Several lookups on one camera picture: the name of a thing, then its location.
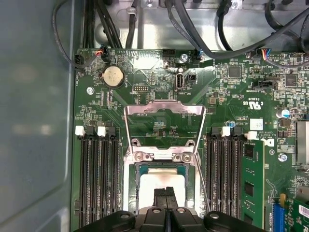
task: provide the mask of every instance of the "ram slot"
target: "ram slot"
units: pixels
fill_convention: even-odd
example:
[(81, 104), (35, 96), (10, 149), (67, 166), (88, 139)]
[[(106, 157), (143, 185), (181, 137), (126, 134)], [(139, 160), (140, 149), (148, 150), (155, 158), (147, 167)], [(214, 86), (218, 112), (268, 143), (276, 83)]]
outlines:
[(232, 192), (232, 184), (231, 184), (231, 156), (232, 156), (232, 151), (231, 151), (231, 143), (232, 141), (227, 141), (226, 142), (226, 155), (225, 155), (225, 205), (226, 205), (226, 214), (231, 215), (231, 192)]
[(101, 217), (108, 214), (109, 140), (101, 140)]
[(232, 162), (231, 162), (231, 177), (232, 177), (232, 216), (240, 218), (240, 158), (241, 158), (241, 141), (232, 142)]
[(81, 139), (81, 164), (80, 164), (80, 214), (79, 214), (79, 228), (85, 225), (85, 209), (86, 209), (86, 164), (87, 164), (87, 146), (86, 139)]
[(211, 143), (211, 209), (217, 211), (218, 195), (217, 195), (217, 179), (218, 179), (218, 151), (219, 141), (213, 140)]
[(92, 217), (91, 222), (98, 220), (97, 216), (97, 203), (98, 203), (98, 176), (99, 176), (99, 145), (98, 137), (96, 136), (93, 144), (93, 155), (92, 155), (92, 188), (91, 188), (91, 205), (92, 205)]
[(118, 211), (118, 184), (119, 184), (119, 154), (118, 141), (111, 140), (110, 156), (111, 156), (111, 213)]
[(220, 212), (226, 213), (227, 211), (227, 201), (226, 201), (226, 193), (227, 193), (227, 169), (228, 165), (226, 162), (227, 157), (229, 156), (228, 150), (228, 140), (223, 139), (221, 141), (221, 153), (220, 153), (220, 162), (221, 162), (221, 172), (220, 172)]
[(205, 185), (207, 196), (210, 201), (212, 202), (212, 194), (211, 194), (211, 140), (206, 141), (206, 154), (205, 154)]

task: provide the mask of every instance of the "gray side panel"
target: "gray side panel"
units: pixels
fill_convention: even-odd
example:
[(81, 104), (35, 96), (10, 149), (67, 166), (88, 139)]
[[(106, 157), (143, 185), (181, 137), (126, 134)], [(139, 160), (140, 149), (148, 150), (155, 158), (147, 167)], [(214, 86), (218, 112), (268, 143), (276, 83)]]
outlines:
[[(56, 2), (0, 2), (2, 232), (69, 230), (73, 81), (54, 42), (51, 14)], [(66, 3), (58, 17), (68, 51), (73, 5)]]

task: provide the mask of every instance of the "capacitor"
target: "capacitor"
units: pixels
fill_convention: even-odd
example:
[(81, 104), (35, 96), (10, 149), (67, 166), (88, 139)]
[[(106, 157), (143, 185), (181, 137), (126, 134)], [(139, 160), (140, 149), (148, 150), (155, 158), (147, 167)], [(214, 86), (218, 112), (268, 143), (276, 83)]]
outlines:
[(290, 111), (288, 109), (280, 109), (276, 113), (277, 118), (288, 118), (290, 116)]
[(227, 121), (227, 122), (225, 123), (225, 125), (226, 125), (227, 127), (234, 128), (234, 127), (236, 126), (236, 122), (234, 122), (234, 121)]
[(118, 66), (108, 66), (101, 73), (100, 78), (109, 88), (119, 88), (125, 80), (125, 75)]

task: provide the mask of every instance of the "integrated circuit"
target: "integrated circuit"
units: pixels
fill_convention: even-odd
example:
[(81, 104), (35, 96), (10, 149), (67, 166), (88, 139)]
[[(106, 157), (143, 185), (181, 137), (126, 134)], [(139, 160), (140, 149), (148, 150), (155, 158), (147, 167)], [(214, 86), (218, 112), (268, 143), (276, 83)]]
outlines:
[(253, 193), (254, 193), (254, 185), (245, 182), (245, 193), (248, 194), (249, 196), (253, 197)]
[(297, 86), (297, 74), (286, 74), (285, 76), (285, 86), (296, 87)]
[(230, 66), (229, 67), (229, 77), (230, 78), (240, 78), (240, 67), (239, 66)]
[(245, 144), (244, 155), (249, 158), (254, 157), (254, 146), (250, 144)]

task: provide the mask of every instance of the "screw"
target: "screw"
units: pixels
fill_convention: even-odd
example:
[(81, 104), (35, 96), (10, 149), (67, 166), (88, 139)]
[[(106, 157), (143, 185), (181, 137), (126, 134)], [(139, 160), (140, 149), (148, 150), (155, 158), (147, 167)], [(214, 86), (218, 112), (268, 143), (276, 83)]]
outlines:
[(182, 62), (187, 62), (188, 59), (189, 59), (189, 57), (188, 57), (187, 54), (182, 54), (182, 55), (180, 56), (180, 60), (181, 60)]
[(179, 208), (179, 209), (177, 209), (177, 212), (178, 212), (178, 213), (184, 213), (184, 212), (185, 212), (185, 209)]
[(134, 158), (135, 158), (136, 161), (142, 161), (143, 158), (144, 158), (144, 155), (143, 155), (143, 153), (138, 152), (138, 153), (135, 154)]
[(237, 2), (235, 2), (235, 1), (232, 2), (231, 8), (232, 9), (236, 9), (237, 8)]
[(213, 218), (213, 219), (218, 219), (219, 216), (217, 214), (210, 214), (210, 217)]
[(153, 0), (147, 0), (146, 3), (147, 3), (147, 6), (148, 6), (148, 7), (152, 7), (152, 5), (153, 5)]
[(92, 88), (92, 87), (88, 87), (87, 90), (86, 90), (86, 92), (87, 92), (87, 94), (92, 95), (92, 94), (95, 93), (95, 89)]
[(278, 156), (278, 160), (279, 160), (280, 162), (285, 162), (285, 161), (288, 160), (288, 156), (285, 155), (284, 153), (280, 153), (279, 156)]
[(189, 154), (183, 155), (183, 161), (184, 162), (190, 162), (191, 161), (191, 156)]
[(120, 218), (122, 218), (122, 219), (126, 219), (126, 218), (128, 218), (128, 217), (129, 217), (128, 214), (123, 214), (123, 215), (120, 216)]

